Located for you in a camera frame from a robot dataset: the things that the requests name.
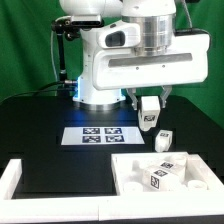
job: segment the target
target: small white block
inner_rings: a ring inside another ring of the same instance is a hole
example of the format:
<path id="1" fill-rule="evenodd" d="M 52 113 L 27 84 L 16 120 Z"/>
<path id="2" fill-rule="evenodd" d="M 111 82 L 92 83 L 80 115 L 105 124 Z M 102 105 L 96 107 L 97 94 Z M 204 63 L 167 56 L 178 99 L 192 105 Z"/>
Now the small white block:
<path id="1" fill-rule="evenodd" d="M 142 131 L 148 131 L 155 127 L 159 114 L 160 103 L 158 96 L 146 96 L 141 98 L 141 111 L 138 113 L 139 126 Z"/>
<path id="2" fill-rule="evenodd" d="M 172 143 L 173 132 L 160 130 L 156 136 L 155 150 L 157 152 L 168 151 Z"/>
<path id="3" fill-rule="evenodd" d="M 144 169 L 142 182 L 156 191 L 174 191 L 181 185 L 178 176 L 158 166 Z"/>

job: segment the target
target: black tabletop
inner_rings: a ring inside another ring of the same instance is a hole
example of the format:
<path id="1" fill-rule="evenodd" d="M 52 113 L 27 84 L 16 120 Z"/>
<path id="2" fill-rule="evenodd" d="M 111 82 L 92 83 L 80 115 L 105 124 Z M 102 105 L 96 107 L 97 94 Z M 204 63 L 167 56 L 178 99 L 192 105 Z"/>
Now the black tabletop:
<path id="1" fill-rule="evenodd" d="M 15 199 L 116 195 L 111 154 L 154 152 L 155 136 L 162 129 L 173 131 L 170 151 L 199 154 L 224 181 L 224 130 L 182 97 L 168 98 L 157 127 L 141 133 L 144 145 L 61 145 L 65 127 L 126 126 L 138 126 L 137 112 L 129 103 L 112 111 L 94 112 L 76 108 L 70 98 L 12 98 L 0 106 L 0 175 L 10 159 L 22 159 L 23 175 Z M 224 223 L 222 216 L 208 216 L 105 223 L 222 223 L 222 220 Z"/>

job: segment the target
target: green backdrop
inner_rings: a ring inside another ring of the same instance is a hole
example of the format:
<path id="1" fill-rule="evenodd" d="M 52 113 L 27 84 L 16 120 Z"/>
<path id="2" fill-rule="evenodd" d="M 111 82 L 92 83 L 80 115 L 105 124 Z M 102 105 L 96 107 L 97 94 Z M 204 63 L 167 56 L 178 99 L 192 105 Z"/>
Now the green backdrop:
<path id="1" fill-rule="evenodd" d="M 172 94 L 188 98 L 224 127 L 224 1 L 201 0 L 189 5 L 189 10 L 194 27 L 205 29 L 212 36 L 209 75 L 202 84 L 174 87 Z M 63 15 L 58 0 L 0 1 L 0 100 L 55 80 L 50 58 L 50 24 Z M 185 28 L 186 24 L 183 9 L 178 6 L 176 26 Z M 66 42 L 65 50 L 69 78 L 75 78 L 82 71 L 81 41 Z M 138 93 L 152 95 L 159 91 L 144 88 Z"/>

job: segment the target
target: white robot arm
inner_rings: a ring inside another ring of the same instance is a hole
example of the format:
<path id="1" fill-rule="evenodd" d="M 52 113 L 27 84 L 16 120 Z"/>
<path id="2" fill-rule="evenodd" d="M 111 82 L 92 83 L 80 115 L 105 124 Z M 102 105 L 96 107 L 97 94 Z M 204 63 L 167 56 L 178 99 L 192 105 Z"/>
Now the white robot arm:
<path id="1" fill-rule="evenodd" d="M 110 109 L 127 89 L 162 86 L 162 107 L 172 85 L 203 82 L 207 77 L 210 37 L 198 30 L 176 32 L 175 0 L 60 0 L 69 23 L 81 29 L 83 73 L 73 98 L 88 109 Z M 121 20 L 103 27 L 103 17 Z"/>

